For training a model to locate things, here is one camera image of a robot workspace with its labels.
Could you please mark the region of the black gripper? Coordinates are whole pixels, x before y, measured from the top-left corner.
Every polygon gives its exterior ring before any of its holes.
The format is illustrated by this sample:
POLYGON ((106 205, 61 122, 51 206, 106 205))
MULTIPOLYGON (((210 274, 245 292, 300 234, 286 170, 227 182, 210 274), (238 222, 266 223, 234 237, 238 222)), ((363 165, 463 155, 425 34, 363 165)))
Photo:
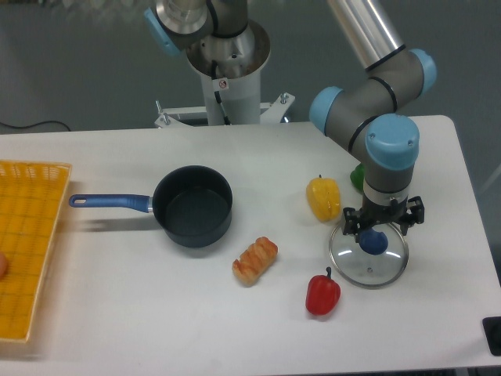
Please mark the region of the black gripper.
POLYGON ((424 203, 421 196, 405 197, 402 201, 390 199, 389 205, 381 205, 364 195, 361 210, 349 207, 343 209, 341 227, 344 235, 352 235, 358 243, 365 230, 378 224, 396 223, 401 234, 406 235, 409 228, 423 222, 424 203))

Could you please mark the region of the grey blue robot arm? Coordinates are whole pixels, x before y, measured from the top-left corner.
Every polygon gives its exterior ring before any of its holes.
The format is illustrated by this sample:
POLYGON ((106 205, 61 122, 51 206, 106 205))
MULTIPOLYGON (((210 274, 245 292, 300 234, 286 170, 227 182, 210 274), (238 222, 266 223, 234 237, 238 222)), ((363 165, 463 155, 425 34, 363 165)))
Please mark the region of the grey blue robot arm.
MULTIPOLYGON (((322 90, 309 119, 365 169, 362 206, 346 208, 344 234, 361 240, 386 223, 402 233, 424 221, 424 204, 409 196, 419 153, 419 131, 398 109, 435 82, 433 59, 408 49, 377 1, 332 1, 340 24, 368 79, 352 92, 322 90)), ((185 53, 199 74, 210 125, 255 124, 261 111, 260 73, 269 58, 269 37, 248 16, 245 1, 158 1, 144 17, 168 55, 185 53)))

